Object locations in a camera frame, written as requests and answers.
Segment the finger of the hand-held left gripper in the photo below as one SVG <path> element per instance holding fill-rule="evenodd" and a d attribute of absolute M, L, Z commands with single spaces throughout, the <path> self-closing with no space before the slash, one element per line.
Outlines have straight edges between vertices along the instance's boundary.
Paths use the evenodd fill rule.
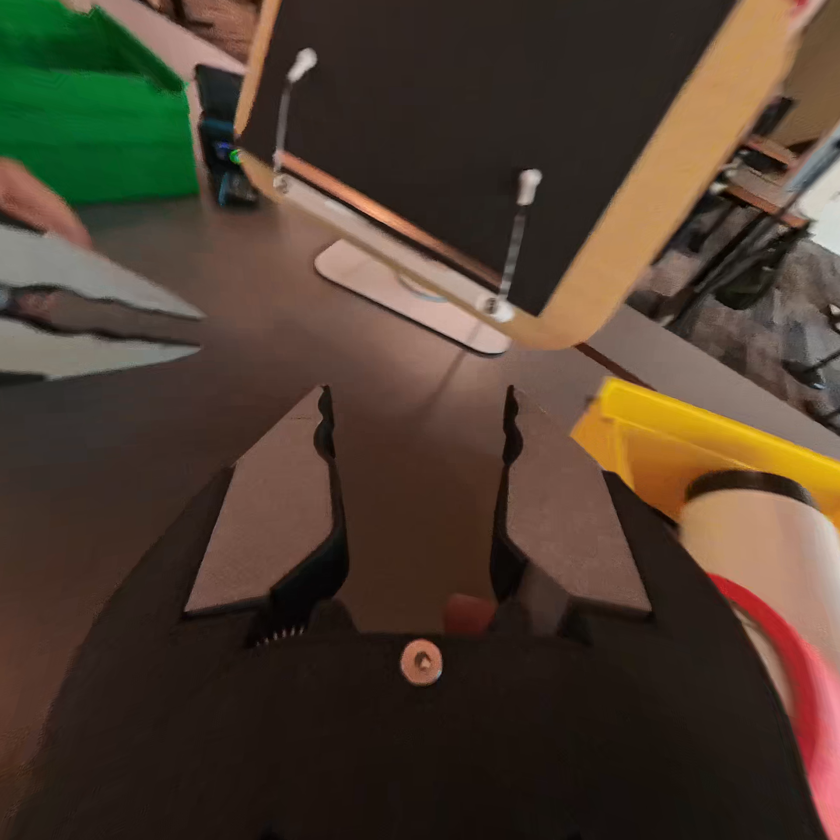
<path fill-rule="evenodd" d="M 201 349 L 203 314 L 84 308 L 47 320 L 1 317 L 3 374 L 48 381 L 178 361 Z"/>
<path fill-rule="evenodd" d="M 1 283 L 9 291 L 58 290 L 142 312 L 202 320 L 204 312 L 169 290 L 62 238 L 1 226 Z"/>

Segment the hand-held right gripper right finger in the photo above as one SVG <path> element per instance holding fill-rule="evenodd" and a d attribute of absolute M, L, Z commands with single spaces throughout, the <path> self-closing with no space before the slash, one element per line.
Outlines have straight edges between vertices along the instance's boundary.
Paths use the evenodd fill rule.
<path fill-rule="evenodd" d="M 490 582 L 531 634 L 560 634 L 580 608 L 644 621 L 652 607 L 602 468 L 539 404 L 509 386 Z"/>

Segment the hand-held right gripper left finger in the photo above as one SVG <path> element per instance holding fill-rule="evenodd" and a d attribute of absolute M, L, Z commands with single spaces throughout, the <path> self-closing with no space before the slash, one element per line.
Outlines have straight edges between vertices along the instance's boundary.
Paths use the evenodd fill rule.
<path fill-rule="evenodd" d="M 333 432 L 319 385 L 238 458 L 186 616 L 308 617 L 338 593 L 350 560 Z"/>

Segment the large green plastic bin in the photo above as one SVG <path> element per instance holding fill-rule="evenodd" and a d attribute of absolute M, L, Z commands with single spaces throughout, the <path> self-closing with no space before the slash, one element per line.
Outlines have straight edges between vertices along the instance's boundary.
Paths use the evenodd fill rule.
<path fill-rule="evenodd" d="M 184 80 L 100 7 L 1 2 L 1 152 L 72 205 L 199 192 Z"/>

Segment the yellow plastic bin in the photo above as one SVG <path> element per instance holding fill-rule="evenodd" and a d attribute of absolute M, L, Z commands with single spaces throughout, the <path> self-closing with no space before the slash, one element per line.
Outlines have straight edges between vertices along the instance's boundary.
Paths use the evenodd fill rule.
<path fill-rule="evenodd" d="M 673 522 L 692 481 L 738 469 L 796 481 L 839 527 L 837 459 L 640 385 L 604 379 L 570 435 Z"/>

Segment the person's left hand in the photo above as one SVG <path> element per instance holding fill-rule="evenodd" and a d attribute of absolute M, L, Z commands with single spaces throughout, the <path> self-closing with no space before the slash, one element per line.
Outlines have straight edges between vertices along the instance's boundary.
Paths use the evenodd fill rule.
<path fill-rule="evenodd" d="M 93 249 L 88 230 L 72 208 L 21 163 L 5 157 L 1 159 L 1 212 L 3 221 Z"/>

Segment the small black box blue edge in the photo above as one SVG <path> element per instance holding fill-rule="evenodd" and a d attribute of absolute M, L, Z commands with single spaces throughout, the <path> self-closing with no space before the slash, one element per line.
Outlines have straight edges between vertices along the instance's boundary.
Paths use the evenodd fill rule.
<path fill-rule="evenodd" d="M 259 196 L 242 171 L 228 170 L 217 179 L 216 203 L 220 207 L 253 207 Z"/>

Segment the black power bank with display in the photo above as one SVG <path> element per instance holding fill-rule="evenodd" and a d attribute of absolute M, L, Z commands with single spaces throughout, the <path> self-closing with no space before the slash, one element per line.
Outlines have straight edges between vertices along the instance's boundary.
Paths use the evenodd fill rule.
<path fill-rule="evenodd" d="M 204 114 L 198 123 L 203 160 L 209 173 L 221 176 L 241 169 L 234 124 Z"/>

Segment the black wooden book stand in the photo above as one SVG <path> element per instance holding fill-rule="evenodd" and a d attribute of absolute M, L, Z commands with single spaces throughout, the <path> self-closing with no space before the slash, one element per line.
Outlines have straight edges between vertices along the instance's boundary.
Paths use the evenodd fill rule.
<path fill-rule="evenodd" d="M 236 132 L 248 176 L 533 348 L 621 307 L 792 67 L 823 2 L 263 2 Z M 298 51 L 272 186 L 280 92 Z M 509 302 L 519 173 L 542 173 Z"/>

